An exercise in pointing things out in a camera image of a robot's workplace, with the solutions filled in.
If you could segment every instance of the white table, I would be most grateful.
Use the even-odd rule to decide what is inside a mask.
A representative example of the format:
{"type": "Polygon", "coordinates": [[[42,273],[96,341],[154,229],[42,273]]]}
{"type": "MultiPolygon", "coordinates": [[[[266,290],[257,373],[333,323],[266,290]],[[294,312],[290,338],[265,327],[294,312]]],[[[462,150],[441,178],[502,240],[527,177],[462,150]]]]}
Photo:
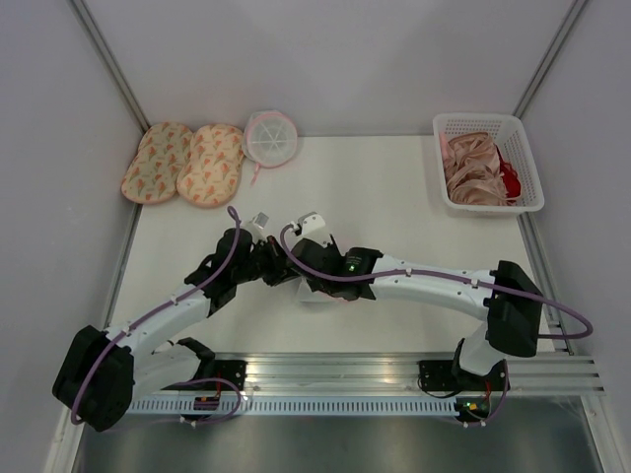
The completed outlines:
{"type": "MultiPolygon", "coordinates": [[[[277,236],[287,222],[318,211],[342,252],[366,246],[461,269],[495,268],[508,259],[531,273],[515,218],[448,216],[437,165],[432,137],[305,138],[295,160],[263,169],[254,186],[254,166],[245,163],[232,205],[244,221],[266,213],[266,229],[277,236]]],[[[163,302],[232,224],[225,207],[205,210],[179,198],[145,206],[112,323],[163,302]]],[[[231,303],[174,339],[192,336],[216,352],[450,352],[479,323],[405,301],[303,304],[297,288],[298,281],[239,286],[231,303]]],[[[554,348],[540,341],[539,350],[554,348]]]]}

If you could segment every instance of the plastic laundry basket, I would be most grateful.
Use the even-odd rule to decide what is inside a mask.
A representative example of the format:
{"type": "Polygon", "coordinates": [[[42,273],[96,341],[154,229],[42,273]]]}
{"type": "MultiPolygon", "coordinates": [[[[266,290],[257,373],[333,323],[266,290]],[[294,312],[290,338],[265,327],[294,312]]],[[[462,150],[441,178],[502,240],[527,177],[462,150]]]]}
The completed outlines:
{"type": "Polygon", "coordinates": [[[497,113],[442,113],[434,117],[434,141],[438,159],[441,194],[445,203],[455,210],[455,216],[471,215],[518,215],[523,212],[536,212],[543,207],[543,191],[536,172],[532,152],[526,138],[522,122],[511,115],[497,113]],[[511,163],[522,184],[522,197],[515,205],[500,207],[489,205],[462,205],[452,202],[447,193],[445,169],[441,156],[439,133],[445,132],[447,139],[474,131],[486,131],[500,149],[504,161],[511,163]]]}

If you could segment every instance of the black cable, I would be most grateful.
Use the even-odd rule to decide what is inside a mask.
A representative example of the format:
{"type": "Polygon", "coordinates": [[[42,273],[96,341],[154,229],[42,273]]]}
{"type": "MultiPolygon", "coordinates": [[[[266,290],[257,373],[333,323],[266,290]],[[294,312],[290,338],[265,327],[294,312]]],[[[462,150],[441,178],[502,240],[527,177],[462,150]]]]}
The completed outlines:
{"type": "Polygon", "coordinates": [[[428,396],[435,397],[436,399],[448,399],[450,397],[458,396],[462,392],[462,389],[459,389],[457,391],[450,392],[449,394],[444,394],[442,396],[437,396],[436,394],[432,394],[431,392],[428,392],[425,389],[423,389],[423,386],[421,386],[421,376],[416,378],[416,384],[418,384],[418,388],[421,391],[423,391],[428,396]]]}

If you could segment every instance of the white wall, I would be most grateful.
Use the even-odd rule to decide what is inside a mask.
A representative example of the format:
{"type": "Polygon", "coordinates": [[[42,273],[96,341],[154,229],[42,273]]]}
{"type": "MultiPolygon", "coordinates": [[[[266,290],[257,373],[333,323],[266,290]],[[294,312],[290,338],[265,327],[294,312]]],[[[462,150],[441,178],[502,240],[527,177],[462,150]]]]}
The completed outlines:
{"type": "Polygon", "coordinates": [[[0,10],[0,470],[31,473],[72,336],[103,323],[140,131],[63,0],[0,10]]]}
{"type": "Polygon", "coordinates": [[[545,207],[536,214],[562,298],[594,321],[598,360],[631,441],[631,2],[588,7],[526,113],[545,207]]]}
{"type": "Polygon", "coordinates": [[[571,0],[88,0],[152,122],[307,135],[428,131],[511,112],[571,0]]]}

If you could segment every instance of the patterned oven mitt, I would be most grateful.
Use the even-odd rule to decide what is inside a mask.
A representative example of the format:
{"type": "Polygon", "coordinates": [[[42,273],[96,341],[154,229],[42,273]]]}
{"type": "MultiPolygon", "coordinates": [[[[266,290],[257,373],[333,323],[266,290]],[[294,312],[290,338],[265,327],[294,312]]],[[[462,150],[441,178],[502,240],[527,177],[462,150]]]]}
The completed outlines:
{"type": "Polygon", "coordinates": [[[159,204],[175,194],[175,182],[190,158],[192,132],[181,123],[149,128],[122,180],[123,195],[139,204],[159,204]]]}
{"type": "Polygon", "coordinates": [[[243,132],[231,125],[206,125],[195,132],[191,157],[177,178],[177,192],[199,207],[233,198],[241,180],[243,132]]]}

